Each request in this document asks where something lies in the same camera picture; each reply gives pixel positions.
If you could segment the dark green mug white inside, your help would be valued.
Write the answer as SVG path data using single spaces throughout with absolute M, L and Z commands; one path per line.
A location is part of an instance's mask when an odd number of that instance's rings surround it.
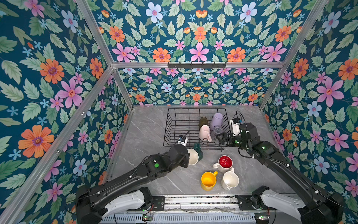
M 201 144 L 195 143 L 193 148 L 189 148 L 189 165 L 196 165 L 200 160 L 203 159 L 203 152 L 201 150 Z

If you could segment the cream mug pink handle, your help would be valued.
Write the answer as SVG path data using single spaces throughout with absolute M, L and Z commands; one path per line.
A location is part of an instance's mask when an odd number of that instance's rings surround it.
M 208 125 L 203 125 L 199 130 L 199 139 L 202 141 L 211 142 L 211 132 L 210 127 Z

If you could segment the lilac plastic cup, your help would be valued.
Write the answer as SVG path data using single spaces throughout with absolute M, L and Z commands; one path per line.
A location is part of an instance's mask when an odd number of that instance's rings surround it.
M 215 113 L 210 121 L 210 129 L 214 130 L 215 127 L 222 126 L 223 115 L 221 113 Z

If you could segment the amber textured glass cup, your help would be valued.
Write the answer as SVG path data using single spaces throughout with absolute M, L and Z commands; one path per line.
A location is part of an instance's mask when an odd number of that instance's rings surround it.
M 201 129 L 202 126 L 208 126 L 208 119 L 204 115 L 199 120 L 199 129 Z

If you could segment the clear glass cup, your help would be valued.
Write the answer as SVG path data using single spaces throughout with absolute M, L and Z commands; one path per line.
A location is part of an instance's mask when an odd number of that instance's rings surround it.
M 216 139 L 217 135 L 220 135 L 224 132 L 221 126 L 215 126 L 212 131 L 212 137 Z

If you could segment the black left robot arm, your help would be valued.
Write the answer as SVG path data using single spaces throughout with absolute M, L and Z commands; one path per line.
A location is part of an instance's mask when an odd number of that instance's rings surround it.
M 78 223 L 98 224 L 105 216 L 151 205 L 152 194 L 142 185 L 166 176 L 177 167 L 187 168 L 190 159 L 187 142 L 188 138 L 181 135 L 167 152 L 146 156 L 129 172 L 96 187 L 81 186 L 75 199 Z

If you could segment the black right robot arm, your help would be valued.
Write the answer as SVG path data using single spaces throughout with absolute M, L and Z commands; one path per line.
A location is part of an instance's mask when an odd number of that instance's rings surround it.
M 252 123 L 240 124 L 237 130 L 238 134 L 218 134 L 219 143 L 224 147 L 234 146 L 246 150 L 249 158 L 258 160 L 276 173 L 299 196 L 299 199 L 294 199 L 261 186 L 252 192 L 250 202 L 254 209 L 271 207 L 303 224 L 338 224 L 342 221 L 345 200 L 340 194 L 329 195 L 325 189 L 290 165 L 278 148 L 268 141 L 261 141 Z

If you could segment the white mug red inside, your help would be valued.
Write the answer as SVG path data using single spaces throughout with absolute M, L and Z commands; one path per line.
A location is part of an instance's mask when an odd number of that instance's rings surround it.
M 219 172 L 225 173 L 231 171 L 233 168 L 233 160 L 227 155 L 219 157 L 217 163 L 213 165 L 214 169 L 218 169 Z

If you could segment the yellow mug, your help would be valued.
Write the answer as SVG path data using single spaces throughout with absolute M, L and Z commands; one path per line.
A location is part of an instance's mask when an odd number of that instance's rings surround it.
M 217 177 L 218 172 L 205 172 L 202 176 L 201 176 L 201 187 L 203 190 L 205 191 L 211 191 L 216 183 L 217 183 Z

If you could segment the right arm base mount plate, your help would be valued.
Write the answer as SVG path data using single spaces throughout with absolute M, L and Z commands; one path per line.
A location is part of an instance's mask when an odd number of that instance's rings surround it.
M 267 207 L 257 195 L 235 195 L 241 210 L 275 211 L 275 208 Z

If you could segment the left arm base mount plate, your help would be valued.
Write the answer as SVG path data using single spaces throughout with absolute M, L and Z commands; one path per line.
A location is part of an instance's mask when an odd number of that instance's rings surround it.
M 151 211 L 164 211 L 166 203 L 165 196 L 153 196 L 152 206 L 150 208 Z

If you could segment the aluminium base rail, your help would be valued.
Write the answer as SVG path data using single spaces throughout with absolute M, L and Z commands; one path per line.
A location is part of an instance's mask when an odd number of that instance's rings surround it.
M 283 195 L 299 199 L 295 194 Z M 99 224 L 270 224 L 283 213 L 277 209 L 241 210 L 234 194 L 163 196 L 166 197 L 164 211 L 151 211 L 151 204 L 144 209 L 105 216 Z

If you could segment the black hook rail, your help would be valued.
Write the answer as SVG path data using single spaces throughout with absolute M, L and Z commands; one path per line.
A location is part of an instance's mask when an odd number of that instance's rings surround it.
M 177 63 L 168 63 L 167 68 L 169 69 L 222 69 L 226 68 L 227 63 L 217 63 L 217 62 L 177 62 Z

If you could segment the aluminium frame post left rear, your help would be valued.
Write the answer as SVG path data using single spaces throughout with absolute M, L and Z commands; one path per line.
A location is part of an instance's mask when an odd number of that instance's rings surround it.
M 115 81 L 117 82 L 118 86 L 119 86 L 119 90 L 121 91 L 123 97 L 124 97 L 124 100 L 129 108 L 129 111 L 132 111 L 133 109 L 133 102 L 129 96 L 129 93 L 125 87 L 125 83 L 123 81 L 123 79 L 121 78 L 120 74 L 119 74 L 119 71 L 114 68 L 114 59 L 109 51 L 109 48 L 103 38 L 103 35 L 101 34 L 100 30 L 99 30 L 99 26 L 96 22 L 96 19 L 93 15 L 93 13 L 91 12 L 91 9 L 89 7 L 89 4 L 87 1 L 82 1 L 82 0 L 79 0 L 79 1 L 76 1 L 92 35 L 93 35 L 93 38 L 96 42 L 96 44 L 98 45 L 99 47 L 99 50 L 101 51 L 102 55 L 104 56 L 104 60 L 107 64 L 107 66 L 109 67 L 110 70 L 114 70 L 114 79 Z

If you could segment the aluminium frame post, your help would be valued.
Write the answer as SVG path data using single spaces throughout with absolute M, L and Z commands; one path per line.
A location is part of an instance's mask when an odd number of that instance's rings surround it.
M 281 82 L 283 75 L 287 71 L 288 67 L 290 66 L 291 62 L 293 61 L 294 57 L 296 56 L 301 45 L 304 43 L 304 41 L 307 38 L 312 27 L 315 25 L 319 16 L 324 11 L 325 5 L 328 2 L 329 1 L 324 1 L 324 0 L 318 0 L 315 2 L 313 9 L 309 13 L 306 21 L 304 22 L 300 33 L 297 35 L 296 40 L 294 41 L 293 45 L 291 46 L 290 50 L 288 51 L 288 54 L 286 55 L 285 60 L 283 61 L 283 67 L 276 74 L 276 76 L 273 79 L 273 81 L 271 82 L 268 90 L 266 91 L 262 102 L 259 104 L 259 108 L 261 111 L 264 110 L 265 105 L 267 104 L 268 100 L 272 96 L 272 94 L 273 94 L 274 90 L 276 89 L 276 87 L 278 86 L 278 84 Z
M 124 97 L 124 100 L 129 108 L 129 111 L 132 111 L 133 109 L 133 102 L 129 96 L 129 93 L 125 87 L 125 83 L 123 81 L 123 79 L 121 78 L 120 74 L 119 74 L 119 71 L 114 68 L 114 59 L 109 51 L 109 48 L 103 38 L 103 35 L 101 34 L 100 30 L 99 30 L 99 26 L 96 22 L 96 19 L 93 15 L 93 13 L 91 12 L 91 9 L 89 7 L 89 4 L 87 1 L 82 1 L 82 0 L 79 0 L 79 1 L 76 1 L 92 35 L 93 35 L 93 38 L 96 42 L 96 44 L 98 45 L 99 47 L 99 50 L 101 51 L 102 55 L 104 56 L 104 60 L 107 64 L 107 66 L 109 67 L 110 70 L 114 70 L 114 79 L 115 81 L 117 82 L 118 86 L 119 86 L 119 90 L 121 91 L 123 97 Z

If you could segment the aluminium frame post right rear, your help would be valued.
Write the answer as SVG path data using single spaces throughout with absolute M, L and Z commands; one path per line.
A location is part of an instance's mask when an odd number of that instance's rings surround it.
M 264 110 L 265 105 L 267 104 L 268 100 L 272 96 L 272 94 L 273 94 L 274 90 L 276 89 L 276 87 L 278 86 L 278 84 L 281 82 L 283 75 L 287 71 L 288 67 L 290 66 L 291 62 L 293 61 L 294 57 L 296 56 L 301 45 L 304 43 L 304 41 L 307 38 L 312 27 L 315 25 L 319 16 L 324 11 L 325 5 L 328 2 L 329 1 L 324 1 L 324 0 L 318 0 L 315 2 L 313 9 L 309 13 L 306 21 L 304 22 L 300 33 L 297 35 L 296 40 L 294 41 L 293 45 L 291 46 L 290 50 L 288 51 L 288 54 L 286 55 L 285 60 L 283 61 L 283 67 L 276 74 L 276 76 L 273 79 L 273 81 L 271 82 L 268 90 L 266 91 L 262 102 L 259 104 L 259 108 L 261 111 Z

